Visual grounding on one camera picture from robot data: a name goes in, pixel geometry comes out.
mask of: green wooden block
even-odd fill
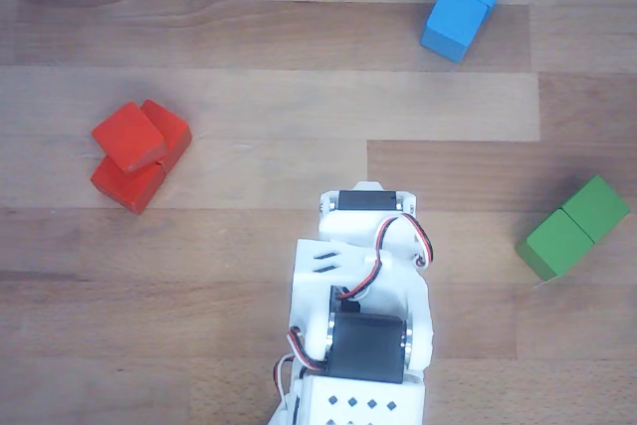
[[[561,276],[579,261],[593,242],[561,209],[548,216],[516,246],[516,251],[544,281]]]
[[[599,176],[561,207],[595,243],[630,213],[628,205]]]

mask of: red wire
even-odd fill
[[[393,223],[396,219],[398,219],[398,217],[389,218],[380,227],[380,230],[378,232],[378,237],[376,238],[376,245],[375,245],[376,246],[375,247],[375,249],[376,249],[376,261],[375,261],[374,267],[371,269],[371,272],[369,273],[369,275],[363,280],[362,283],[360,283],[358,286],[356,286],[351,291],[339,294],[338,295],[339,299],[350,299],[350,298],[353,298],[354,296],[356,296],[357,294],[360,294],[362,291],[364,291],[366,288],[368,288],[369,285],[371,285],[371,283],[374,282],[374,280],[378,276],[378,273],[380,272],[380,268],[382,267],[382,262],[380,261],[380,248],[382,247],[382,241],[383,241],[383,239],[385,237],[385,233],[387,232],[387,229],[389,228],[389,225],[391,223]]]

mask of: white wire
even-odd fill
[[[353,297],[349,298],[348,301],[352,301],[353,303],[357,303],[358,301],[362,301],[363,299],[365,299],[368,294],[369,294],[369,287],[363,289],[356,296],[353,296]]]
[[[279,395],[281,395],[281,403],[285,408],[288,408],[288,404],[286,403],[286,394],[283,391],[283,382],[281,380],[281,369],[283,368],[283,364],[286,363],[288,358],[294,357],[293,353],[286,353],[283,357],[279,359],[277,363],[277,388],[279,389]]]
[[[288,343],[290,344],[290,347],[292,348],[292,352],[294,353],[295,357],[304,367],[308,368],[309,370],[320,370],[319,368],[316,368],[314,365],[311,365],[310,363],[308,363],[297,353],[297,349],[295,348],[294,342],[292,341],[292,338],[290,337],[289,334],[286,336],[286,338],[288,339]]]

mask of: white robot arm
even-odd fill
[[[433,328],[419,270],[433,248],[415,212],[413,194],[376,182],[321,196],[319,240],[297,245],[293,353],[275,366],[282,401],[269,425],[422,423]]]

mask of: red wooden block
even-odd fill
[[[159,130],[133,103],[122,106],[96,126],[93,138],[125,172],[158,161],[167,152]]]
[[[124,208],[141,214],[165,177],[166,172],[158,163],[144,166],[132,173],[124,173],[107,156],[93,173],[91,182],[101,193]]]
[[[192,140],[192,133],[188,123],[151,100],[146,100],[143,103],[141,111],[148,116],[148,119],[152,121],[152,124],[155,125],[166,140],[168,153],[159,160],[159,163],[168,173],[179,161],[179,158]]]

